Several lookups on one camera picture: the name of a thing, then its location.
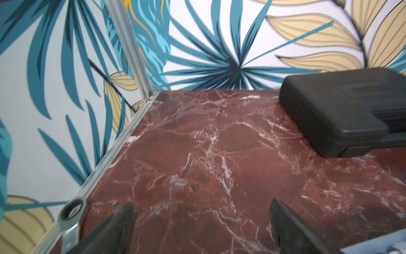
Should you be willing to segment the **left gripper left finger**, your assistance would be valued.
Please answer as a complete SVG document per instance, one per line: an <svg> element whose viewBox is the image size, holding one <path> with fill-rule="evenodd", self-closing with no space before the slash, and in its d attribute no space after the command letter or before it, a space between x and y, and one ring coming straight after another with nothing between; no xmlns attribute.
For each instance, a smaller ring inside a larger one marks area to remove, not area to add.
<svg viewBox="0 0 406 254"><path fill-rule="evenodd" d="M133 204L124 203L68 253L128 254L132 245L135 221L136 212Z"/></svg>

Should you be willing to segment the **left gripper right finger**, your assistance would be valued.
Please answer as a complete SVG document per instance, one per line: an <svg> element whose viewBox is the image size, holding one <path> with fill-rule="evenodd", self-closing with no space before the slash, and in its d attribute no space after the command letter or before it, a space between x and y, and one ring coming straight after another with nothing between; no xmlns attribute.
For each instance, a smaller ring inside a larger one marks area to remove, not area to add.
<svg viewBox="0 0 406 254"><path fill-rule="evenodd" d="M273 238L282 254L341 254L330 241L278 199L270 206Z"/></svg>

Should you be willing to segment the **blue plastic storage tray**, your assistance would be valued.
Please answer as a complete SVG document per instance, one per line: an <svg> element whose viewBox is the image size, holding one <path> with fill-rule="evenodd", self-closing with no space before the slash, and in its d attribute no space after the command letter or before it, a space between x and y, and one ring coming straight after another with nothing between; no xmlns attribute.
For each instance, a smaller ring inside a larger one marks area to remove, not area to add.
<svg viewBox="0 0 406 254"><path fill-rule="evenodd" d="M381 237L360 242L341 249L345 254L405 254L406 230L402 229Z"/></svg>

